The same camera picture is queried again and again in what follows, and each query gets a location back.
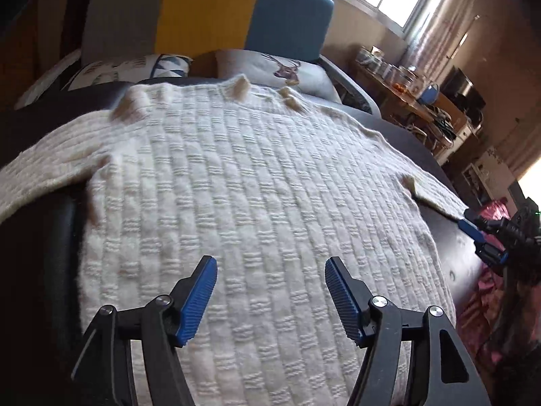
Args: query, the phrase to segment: geometric pattern pillow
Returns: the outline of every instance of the geometric pattern pillow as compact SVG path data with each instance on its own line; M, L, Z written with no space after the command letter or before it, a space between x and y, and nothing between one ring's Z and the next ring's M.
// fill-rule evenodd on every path
M75 90L106 82L140 82L150 78L186 77L191 59L181 55L153 54L142 58L98 61L81 69L63 90Z

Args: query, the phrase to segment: blue gripper pad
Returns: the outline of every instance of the blue gripper pad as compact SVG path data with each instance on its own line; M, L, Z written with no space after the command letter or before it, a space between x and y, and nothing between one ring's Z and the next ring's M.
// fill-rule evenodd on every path
M361 310L351 296L350 290L331 259L325 263L325 283L333 298L334 306L342 321L346 336L355 343L362 339L359 331Z
M483 233L468 220L458 220L458 228L462 230L468 237L475 242L485 243L485 236Z
M177 331L177 340L181 346L195 336L199 323L207 308L208 300L218 277L218 264L211 257L205 267L196 277L186 302L180 309L180 328Z

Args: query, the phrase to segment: leather sofa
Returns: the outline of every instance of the leather sofa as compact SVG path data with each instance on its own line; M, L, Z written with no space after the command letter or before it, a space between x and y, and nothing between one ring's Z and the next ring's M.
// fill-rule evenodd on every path
M144 83L164 81L159 78ZM202 81L171 78L168 82L185 85ZM113 82L60 92L20 110L2 113L0 166L77 116L114 108L131 85ZM351 107L311 99L340 108L365 127L380 131L389 144L453 190L432 155L406 130ZM475 256L473 242L455 222L422 203L419 207L459 307L477 281L481 262ZM4 365L9 367L13 397L9 404L66 401L64 383L70 353L81 335L77 269L85 219L85 185L74 184L28 204L0 225L0 246L7 265L2 295L8 355Z

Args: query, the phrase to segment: wall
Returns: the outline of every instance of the wall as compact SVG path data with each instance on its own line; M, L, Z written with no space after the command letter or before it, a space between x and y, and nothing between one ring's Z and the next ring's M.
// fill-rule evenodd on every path
M541 101L541 44L513 0L475 0L475 22L452 64L486 101L486 146L501 144Z
M334 12L325 37L323 55L347 69L361 47L376 46L388 62L396 63L407 44L383 24L343 0L334 0Z
M42 71L53 67L61 58L60 42L68 0L38 0L39 53Z
M39 76L37 43L37 3L30 1L0 38L0 114Z

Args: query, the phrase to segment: pink fabric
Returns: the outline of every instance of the pink fabric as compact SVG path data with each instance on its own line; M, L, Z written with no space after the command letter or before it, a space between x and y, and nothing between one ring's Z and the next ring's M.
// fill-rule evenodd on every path
M487 204L479 213L489 220L509 218L506 200L496 200ZM493 235L485 239L503 249ZM498 318L501 298L503 297L503 278L499 277L483 264L483 271L477 282L477 289L472 294L465 308L456 317L456 331L473 359L492 367L500 359L500 354L487 351L483 345L488 340Z
M509 218L505 200L496 200L482 209L480 215L492 220L502 217ZM501 243L492 235L485 235L488 242L503 249ZM501 359L501 354L490 351L485 343L498 318L501 299L504 294L503 278L493 273L486 265L483 265L481 277L477 282L477 289L472 294L469 302L462 313L456 319L456 330L464 342L468 352L476 364L486 369L493 369ZM531 341L541 339L541 285L528 289L523 288L526 295L521 308L520 322L524 331L532 331Z

